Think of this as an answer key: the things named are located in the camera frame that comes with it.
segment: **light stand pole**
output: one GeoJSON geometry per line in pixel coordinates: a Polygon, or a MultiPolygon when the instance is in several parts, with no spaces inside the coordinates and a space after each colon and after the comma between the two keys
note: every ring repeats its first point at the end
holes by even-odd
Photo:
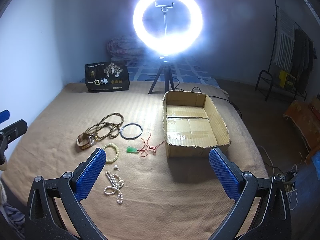
{"type": "MultiPolygon", "coordinates": [[[[155,2],[155,6],[161,8],[161,10],[163,11],[163,15],[164,15],[164,32],[165,32],[165,36],[168,35],[168,29],[167,29],[167,11],[168,8],[173,8],[174,3],[172,3],[172,5],[158,5],[157,2],[155,2]]],[[[153,83],[150,87],[149,90],[149,94],[152,93],[153,88],[155,87],[161,73],[162,70],[164,71],[164,88],[165,88],[165,92],[169,91],[169,82],[171,85],[171,89],[174,90],[174,84],[173,84],[173,78],[172,78],[172,71],[171,71],[171,65],[169,64],[168,61],[168,56],[163,56],[160,57],[160,63],[161,66],[158,69],[158,72],[156,74],[155,79],[153,80],[153,83]]]]}

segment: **hanging clothes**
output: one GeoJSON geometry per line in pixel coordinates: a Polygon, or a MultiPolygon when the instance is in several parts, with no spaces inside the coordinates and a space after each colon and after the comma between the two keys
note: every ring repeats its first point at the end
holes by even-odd
{"type": "Polygon", "coordinates": [[[290,73],[294,47],[294,21],[281,8],[277,10],[277,33],[272,62],[290,73]]]}
{"type": "Polygon", "coordinates": [[[294,87],[304,93],[313,68],[313,41],[301,30],[294,32],[291,75],[296,78],[294,87]]]}

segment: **cardboard box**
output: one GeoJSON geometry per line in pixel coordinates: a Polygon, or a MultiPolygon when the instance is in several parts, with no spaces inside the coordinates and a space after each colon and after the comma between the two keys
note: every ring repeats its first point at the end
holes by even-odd
{"type": "Polygon", "coordinates": [[[231,143],[226,123],[206,94],[168,91],[163,115],[167,158],[207,158],[214,147],[225,153],[231,143]]]}

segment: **black bangle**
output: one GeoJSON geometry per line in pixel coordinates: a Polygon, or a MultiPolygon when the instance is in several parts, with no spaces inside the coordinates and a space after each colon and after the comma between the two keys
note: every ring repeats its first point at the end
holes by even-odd
{"type": "Polygon", "coordinates": [[[126,140],[134,140],[134,139],[138,138],[140,135],[142,135],[142,127],[141,127],[141,125],[139,125],[139,124],[137,124],[137,123],[134,123],[134,122],[127,123],[126,125],[124,125],[124,126],[121,127],[121,129],[120,129],[120,135],[121,135],[121,137],[122,137],[123,139],[126,139],[126,140]],[[124,135],[122,134],[122,130],[123,130],[125,127],[129,126],[129,125],[135,125],[135,126],[140,127],[141,132],[139,133],[139,135],[137,135],[137,136],[135,136],[135,137],[132,137],[132,138],[128,138],[128,137],[124,136],[124,135]]]}

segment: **bed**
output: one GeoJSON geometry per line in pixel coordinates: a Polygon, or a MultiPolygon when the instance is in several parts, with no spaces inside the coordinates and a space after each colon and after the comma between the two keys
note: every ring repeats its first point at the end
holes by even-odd
{"type": "MultiPolygon", "coordinates": [[[[147,139],[151,133],[150,145],[161,143],[164,84],[158,82],[154,93],[148,95],[150,86],[151,82],[132,81],[129,91],[88,93],[83,83],[68,84],[30,124],[2,174],[3,181],[26,204],[34,177],[60,177],[85,161],[95,147],[113,142],[120,149],[119,159],[105,165],[89,196],[81,201],[101,232],[111,240],[208,239],[233,205],[208,160],[167,159],[164,145],[147,157],[125,152],[128,146],[142,147],[141,138],[106,138],[84,151],[75,144],[79,134],[112,112],[123,114],[124,124],[139,123],[142,138],[147,139]],[[110,185],[105,172],[113,172],[114,164],[124,180],[122,205],[116,203],[116,196],[103,193],[110,185]]],[[[222,90],[211,85],[182,83],[179,87],[191,90],[194,86],[208,95],[225,97],[222,90]]],[[[213,102],[230,132],[226,156],[241,170],[267,178],[259,151],[236,110],[227,101],[213,98],[213,102]]],[[[107,148],[106,154],[110,158],[114,152],[107,148]]],[[[249,227],[257,206],[255,201],[242,232],[249,227]]],[[[58,207],[67,228],[76,233],[59,201],[58,207]]]]}

